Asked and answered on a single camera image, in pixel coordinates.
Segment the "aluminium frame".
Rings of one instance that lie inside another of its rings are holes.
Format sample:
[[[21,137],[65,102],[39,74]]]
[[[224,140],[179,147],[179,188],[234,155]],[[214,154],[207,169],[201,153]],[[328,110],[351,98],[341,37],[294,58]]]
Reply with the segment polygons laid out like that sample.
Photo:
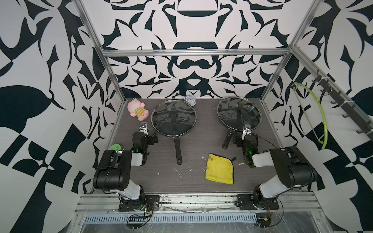
[[[337,231],[373,229],[373,141],[328,96],[316,141],[291,89],[316,71],[373,119],[372,1],[79,1],[125,97],[259,97],[283,146],[318,172],[310,187]]]

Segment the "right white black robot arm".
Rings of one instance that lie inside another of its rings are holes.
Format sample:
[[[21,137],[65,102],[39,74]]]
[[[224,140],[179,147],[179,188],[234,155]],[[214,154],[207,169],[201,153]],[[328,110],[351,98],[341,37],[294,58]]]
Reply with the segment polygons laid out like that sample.
[[[317,180],[317,172],[296,146],[273,148],[257,152],[258,136],[234,136],[234,144],[241,147],[245,164],[251,168],[274,167],[276,175],[257,185],[251,195],[237,195],[235,205],[240,209],[264,209],[277,203],[279,195],[308,186]]]

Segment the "yellow microfiber cloth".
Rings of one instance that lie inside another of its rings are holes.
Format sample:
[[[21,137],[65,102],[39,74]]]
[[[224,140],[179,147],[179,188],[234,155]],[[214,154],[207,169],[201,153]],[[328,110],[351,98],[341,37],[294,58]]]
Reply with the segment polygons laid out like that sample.
[[[205,178],[209,181],[233,184],[233,164],[228,158],[210,154],[207,160]]]

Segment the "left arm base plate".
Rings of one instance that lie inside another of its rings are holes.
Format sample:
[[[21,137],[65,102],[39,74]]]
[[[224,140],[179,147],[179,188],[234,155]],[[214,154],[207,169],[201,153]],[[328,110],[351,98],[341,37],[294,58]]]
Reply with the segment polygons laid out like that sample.
[[[119,211],[120,212],[133,212],[133,211],[144,211],[145,209],[151,208],[152,210],[159,207],[160,196],[159,195],[145,195],[140,196],[137,200],[126,199],[119,196]]]

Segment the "green hoop on wall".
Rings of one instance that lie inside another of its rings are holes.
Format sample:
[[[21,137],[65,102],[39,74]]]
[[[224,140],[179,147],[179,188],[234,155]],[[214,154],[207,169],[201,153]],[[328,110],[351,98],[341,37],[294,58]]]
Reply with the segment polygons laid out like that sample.
[[[302,83],[293,83],[291,89],[301,107],[303,116],[311,128],[311,132],[321,146],[321,150],[325,150],[329,141],[329,130],[327,117],[321,102],[323,93],[321,96],[317,96],[309,87]]]

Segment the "pink plush toy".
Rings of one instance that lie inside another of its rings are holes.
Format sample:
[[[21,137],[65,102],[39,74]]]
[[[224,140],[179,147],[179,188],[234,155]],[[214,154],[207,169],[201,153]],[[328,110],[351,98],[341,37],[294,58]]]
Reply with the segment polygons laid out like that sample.
[[[149,116],[149,111],[145,109],[145,103],[133,99],[127,105],[130,116],[137,117],[139,121],[144,121]]]

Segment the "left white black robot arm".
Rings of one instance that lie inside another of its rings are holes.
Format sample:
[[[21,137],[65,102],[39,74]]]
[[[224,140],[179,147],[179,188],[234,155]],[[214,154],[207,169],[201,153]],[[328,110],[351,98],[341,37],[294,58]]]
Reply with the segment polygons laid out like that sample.
[[[145,203],[142,186],[131,179],[131,168],[145,165],[150,145],[158,142],[157,134],[132,134],[133,146],[129,150],[106,150],[93,177],[93,187],[106,194],[118,194],[123,201]]]

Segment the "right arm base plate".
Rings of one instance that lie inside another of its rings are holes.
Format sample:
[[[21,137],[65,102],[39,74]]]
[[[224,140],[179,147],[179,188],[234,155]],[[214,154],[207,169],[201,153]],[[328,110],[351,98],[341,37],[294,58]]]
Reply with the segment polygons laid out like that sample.
[[[279,204],[275,198],[265,199],[254,194],[238,194],[235,206],[240,210],[278,210]]]

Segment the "black wall hook rail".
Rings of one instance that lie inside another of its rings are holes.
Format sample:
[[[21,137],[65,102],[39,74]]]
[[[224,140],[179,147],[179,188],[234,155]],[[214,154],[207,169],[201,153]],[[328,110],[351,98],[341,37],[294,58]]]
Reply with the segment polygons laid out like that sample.
[[[312,82],[321,86],[321,97],[330,97],[332,99],[331,104],[340,107],[345,112],[343,117],[350,118],[359,127],[359,130],[356,130],[357,134],[365,134],[370,140],[373,140],[372,118],[336,85],[330,77],[317,70],[316,78]]]

